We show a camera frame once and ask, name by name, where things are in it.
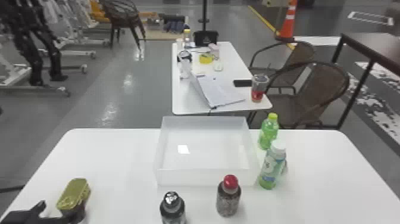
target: red cap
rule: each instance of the red cap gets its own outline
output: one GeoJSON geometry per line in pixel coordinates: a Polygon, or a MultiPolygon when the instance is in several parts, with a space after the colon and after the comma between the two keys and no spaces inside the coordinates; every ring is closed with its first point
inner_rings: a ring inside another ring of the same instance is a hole
{"type": "Polygon", "coordinates": [[[226,189],[236,189],[238,186],[239,181],[234,175],[229,174],[224,177],[224,187],[226,189]]]}

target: brown wicker chair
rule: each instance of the brown wicker chair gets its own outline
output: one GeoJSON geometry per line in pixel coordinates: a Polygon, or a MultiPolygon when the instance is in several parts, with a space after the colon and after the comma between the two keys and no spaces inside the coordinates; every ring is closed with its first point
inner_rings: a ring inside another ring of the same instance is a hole
{"type": "MultiPolygon", "coordinates": [[[[272,76],[267,91],[281,75],[304,66],[312,66],[312,70],[296,95],[267,95],[273,108],[266,112],[277,113],[282,128],[294,129],[299,125],[306,127],[317,125],[323,128],[320,116],[332,101],[345,93],[349,86],[349,76],[339,66],[321,61],[309,61],[292,64],[277,71],[272,76]]],[[[255,112],[249,115],[249,122],[252,122],[254,116],[255,112]]]]}
{"type": "Polygon", "coordinates": [[[140,39],[135,28],[140,28],[144,40],[146,40],[146,32],[135,4],[131,0],[100,0],[100,3],[103,5],[105,16],[111,22],[110,47],[113,47],[115,31],[117,31],[117,41],[119,42],[121,28],[127,27],[132,32],[136,45],[140,49],[140,39]]]}
{"type": "MultiPolygon", "coordinates": [[[[314,47],[307,42],[303,41],[294,41],[291,43],[297,43],[295,49],[292,51],[290,54],[289,58],[286,60],[284,67],[294,64],[294,63],[300,63],[303,61],[310,61],[314,58],[315,50],[314,47]]],[[[274,74],[277,69],[272,69],[269,67],[254,67],[253,63],[255,60],[255,57],[263,51],[266,51],[268,49],[274,48],[276,46],[280,45],[285,45],[287,44],[286,42],[280,42],[280,43],[275,43],[273,45],[267,46],[263,49],[258,50],[253,57],[251,58],[249,70],[252,74],[266,74],[267,76],[271,76],[274,74]]],[[[272,88],[278,88],[279,93],[282,93],[282,88],[290,88],[293,90],[293,94],[296,94],[296,88],[293,86],[293,84],[297,81],[301,73],[304,71],[305,66],[299,67],[297,69],[291,70],[285,74],[282,74],[275,82],[274,85],[271,86],[272,88]]]]}

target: yellow tape roll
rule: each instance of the yellow tape roll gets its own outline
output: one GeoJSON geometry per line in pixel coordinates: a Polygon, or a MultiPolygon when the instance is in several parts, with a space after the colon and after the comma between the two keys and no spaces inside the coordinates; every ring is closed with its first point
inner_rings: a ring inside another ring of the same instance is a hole
{"type": "Polygon", "coordinates": [[[213,56],[211,54],[201,54],[199,57],[201,64],[209,64],[213,61],[213,56]]]}

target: smartphone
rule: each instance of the smartphone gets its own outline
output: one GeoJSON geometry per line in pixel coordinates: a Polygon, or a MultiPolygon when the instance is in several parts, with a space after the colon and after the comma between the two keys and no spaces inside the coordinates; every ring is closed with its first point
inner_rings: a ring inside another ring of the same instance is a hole
{"type": "Polygon", "coordinates": [[[251,79],[236,79],[233,81],[235,87],[250,87],[251,79]]]}

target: white table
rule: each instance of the white table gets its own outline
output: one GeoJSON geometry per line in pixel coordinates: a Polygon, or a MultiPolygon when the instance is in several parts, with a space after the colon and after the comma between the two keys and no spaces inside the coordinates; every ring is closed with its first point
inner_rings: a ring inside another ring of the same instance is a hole
{"type": "MultiPolygon", "coordinates": [[[[252,74],[236,52],[230,42],[218,42],[220,47],[220,60],[223,64],[222,71],[214,71],[213,64],[203,65],[198,60],[198,53],[193,52],[192,70],[195,73],[204,72],[206,75],[217,76],[222,85],[232,85],[235,79],[251,79],[252,74]]],[[[208,48],[194,49],[204,52],[208,48]]],[[[189,79],[180,79],[177,56],[177,45],[172,44],[172,113],[175,115],[205,114],[210,111],[208,104],[199,96],[189,79]]],[[[245,98],[242,102],[217,107],[211,113],[266,110],[272,107],[267,97],[255,103],[251,101],[251,88],[236,88],[237,92],[245,98]]]]}
{"type": "MultiPolygon", "coordinates": [[[[400,201],[349,139],[335,130],[282,130],[288,171],[277,188],[243,187],[238,214],[215,208],[215,188],[158,188],[152,162],[158,129],[75,129],[64,135],[10,205],[29,209],[46,200],[45,215],[59,215],[56,201],[68,181],[84,177],[92,195],[87,223],[160,224],[168,190],[185,200],[197,223],[399,223],[400,201]]],[[[252,130],[254,144],[258,131],[252,130]]],[[[264,152],[257,151],[260,163],[264,152]]]]}

